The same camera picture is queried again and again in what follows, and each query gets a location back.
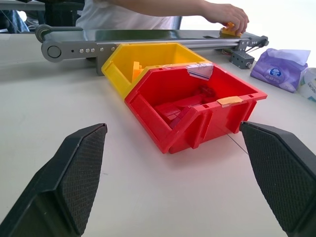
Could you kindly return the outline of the person's bare hand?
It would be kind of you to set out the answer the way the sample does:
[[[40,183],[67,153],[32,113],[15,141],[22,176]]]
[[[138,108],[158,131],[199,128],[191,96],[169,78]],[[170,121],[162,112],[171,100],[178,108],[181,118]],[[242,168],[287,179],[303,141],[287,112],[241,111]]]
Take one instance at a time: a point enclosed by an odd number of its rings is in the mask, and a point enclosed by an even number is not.
[[[220,23],[223,26],[231,22],[234,24],[233,31],[236,31],[237,34],[244,33],[249,23],[248,16],[241,8],[231,4],[226,5],[227,7],[224,12],[215,15],[205,15],[203,17],[211,23]]]

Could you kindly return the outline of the red plastic storage bin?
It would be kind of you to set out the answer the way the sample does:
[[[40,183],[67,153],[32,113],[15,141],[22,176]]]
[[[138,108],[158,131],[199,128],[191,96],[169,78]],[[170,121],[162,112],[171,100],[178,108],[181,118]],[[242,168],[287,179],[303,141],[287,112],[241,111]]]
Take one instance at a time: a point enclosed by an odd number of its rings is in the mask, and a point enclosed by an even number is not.
[[[134,97],[125,99],[126,105],[162,153],[174,154],[187,148],[195,149],[209,140],[238,133],[240,123],[249,119],[257,102],[267,98],[266,93],[217,64],[214,64],[209,81],[201,85],[213,88],[216,100],[239,96],[243,102],[222,108],[215,100],[192,107],[174,128],[170,128],[155,110],[155,106],[165,102],[154,104],[135,89]]]

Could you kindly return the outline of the grey conveyor belt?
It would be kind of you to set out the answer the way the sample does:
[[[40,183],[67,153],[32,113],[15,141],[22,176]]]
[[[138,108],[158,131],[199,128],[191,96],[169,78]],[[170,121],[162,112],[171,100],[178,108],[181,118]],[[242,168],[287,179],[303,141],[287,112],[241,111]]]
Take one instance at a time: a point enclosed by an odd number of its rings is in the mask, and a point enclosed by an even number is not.
[[[97,74],[115,49],[124,43],[180,43],[189,49],[224,49],[246,51],[269,44],[267,36],[250,33],[240,38],[223,38],[216,30],[83,30],[80,27],[39,25],[35,36],[50,62],[66,59],[95,58]]]

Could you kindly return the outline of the yellow plastic storage bin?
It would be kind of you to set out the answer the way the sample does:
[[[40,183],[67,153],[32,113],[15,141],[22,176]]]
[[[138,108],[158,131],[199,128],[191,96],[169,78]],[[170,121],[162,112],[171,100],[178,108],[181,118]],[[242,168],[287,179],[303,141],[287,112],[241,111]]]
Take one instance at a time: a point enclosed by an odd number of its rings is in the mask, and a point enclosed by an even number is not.
[[[179,43],[124,43],[101,68],[122,100],[135,89],[154,104],[190,95],[213,70],[212,62]]]

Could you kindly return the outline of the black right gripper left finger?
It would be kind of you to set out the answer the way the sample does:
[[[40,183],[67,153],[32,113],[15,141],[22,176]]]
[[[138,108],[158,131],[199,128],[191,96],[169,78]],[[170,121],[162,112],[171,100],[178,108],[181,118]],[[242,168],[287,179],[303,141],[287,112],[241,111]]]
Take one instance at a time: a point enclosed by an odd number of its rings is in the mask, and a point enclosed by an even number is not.
[[[96,197],[107,126],[68,135],[0,224],[0,237],[81,237]]]

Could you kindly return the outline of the beige tape strip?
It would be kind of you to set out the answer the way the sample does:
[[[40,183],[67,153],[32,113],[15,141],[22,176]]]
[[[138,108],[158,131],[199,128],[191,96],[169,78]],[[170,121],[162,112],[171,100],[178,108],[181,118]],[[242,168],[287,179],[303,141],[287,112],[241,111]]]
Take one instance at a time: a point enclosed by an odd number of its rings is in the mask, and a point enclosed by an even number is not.
[[[217,103],[221,105],[222,108],[229,107],[233,104],[238,104],[243,102],[243,99],[239,96],[230,96],[216,100]]]

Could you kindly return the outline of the red toy blocks pile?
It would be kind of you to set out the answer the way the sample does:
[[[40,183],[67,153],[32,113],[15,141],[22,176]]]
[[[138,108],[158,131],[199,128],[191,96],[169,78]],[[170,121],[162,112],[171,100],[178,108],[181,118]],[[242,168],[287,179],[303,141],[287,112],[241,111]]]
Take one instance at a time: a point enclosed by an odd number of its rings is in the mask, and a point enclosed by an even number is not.
[[[155,106],[161,118],[174,128],[190,108],[207,104],[216,100],[216,92],[207,85],[201,85],[190,96]]]

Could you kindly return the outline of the yellow toy block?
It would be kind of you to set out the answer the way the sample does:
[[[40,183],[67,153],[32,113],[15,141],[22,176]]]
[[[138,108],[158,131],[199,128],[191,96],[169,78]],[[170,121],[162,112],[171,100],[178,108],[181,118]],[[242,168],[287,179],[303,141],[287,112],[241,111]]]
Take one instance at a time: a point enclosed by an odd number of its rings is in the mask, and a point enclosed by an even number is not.
[[[240,38],[242,33],[237,34],[236,31],[233,31],[232,28],[234,24],[229,22],[220,30],[219,36],[221,38]]]

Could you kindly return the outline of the yellow block in bin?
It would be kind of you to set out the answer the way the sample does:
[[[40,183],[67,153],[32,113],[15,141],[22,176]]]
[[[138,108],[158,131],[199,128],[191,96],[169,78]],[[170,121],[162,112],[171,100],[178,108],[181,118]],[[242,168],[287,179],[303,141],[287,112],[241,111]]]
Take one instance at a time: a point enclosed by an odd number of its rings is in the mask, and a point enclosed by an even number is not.
[[[138,61],[134,61],[133,62],[133,68],[132,68],[132,78],[131,78],[131,82],[135,82],[138,80],[140,74],[143,71],[143,67],[140,64],[140,62]]]

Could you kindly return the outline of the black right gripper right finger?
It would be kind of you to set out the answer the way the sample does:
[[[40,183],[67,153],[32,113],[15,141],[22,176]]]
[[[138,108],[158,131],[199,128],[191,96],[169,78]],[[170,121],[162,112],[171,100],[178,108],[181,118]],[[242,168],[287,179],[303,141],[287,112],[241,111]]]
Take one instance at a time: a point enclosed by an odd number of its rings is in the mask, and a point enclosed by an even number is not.
[[[240,127],[257,184],[288,237],[316,237],[316,155],[293,133]]]

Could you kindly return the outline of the white torn label sticker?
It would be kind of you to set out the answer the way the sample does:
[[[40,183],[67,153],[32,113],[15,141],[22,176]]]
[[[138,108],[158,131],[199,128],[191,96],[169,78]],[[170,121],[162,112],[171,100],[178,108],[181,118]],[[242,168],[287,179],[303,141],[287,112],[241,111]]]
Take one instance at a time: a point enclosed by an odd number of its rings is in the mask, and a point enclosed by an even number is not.
[[[186,66],[187,72],[190,76],[198,79],[209,81],[213,74],[213,63],[199,63]]]

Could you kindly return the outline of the person's white shirt torso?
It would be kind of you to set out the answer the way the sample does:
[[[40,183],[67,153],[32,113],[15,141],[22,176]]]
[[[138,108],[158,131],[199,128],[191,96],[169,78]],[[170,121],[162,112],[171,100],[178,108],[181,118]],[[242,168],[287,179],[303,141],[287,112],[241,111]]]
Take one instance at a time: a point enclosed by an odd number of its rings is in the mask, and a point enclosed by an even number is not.
[[[202,16],[199,0],[85,0],[85,30],[171,29],[176,16]]]

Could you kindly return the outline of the purple tissue pack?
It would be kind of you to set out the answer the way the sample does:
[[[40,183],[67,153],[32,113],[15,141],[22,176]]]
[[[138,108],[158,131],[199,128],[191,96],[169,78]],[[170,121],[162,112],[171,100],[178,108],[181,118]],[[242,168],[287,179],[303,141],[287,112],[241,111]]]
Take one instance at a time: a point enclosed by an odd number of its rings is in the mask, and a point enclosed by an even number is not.
[[[308,67],[309,50],[269,48],[261,54],[250,76],[294,93]]]

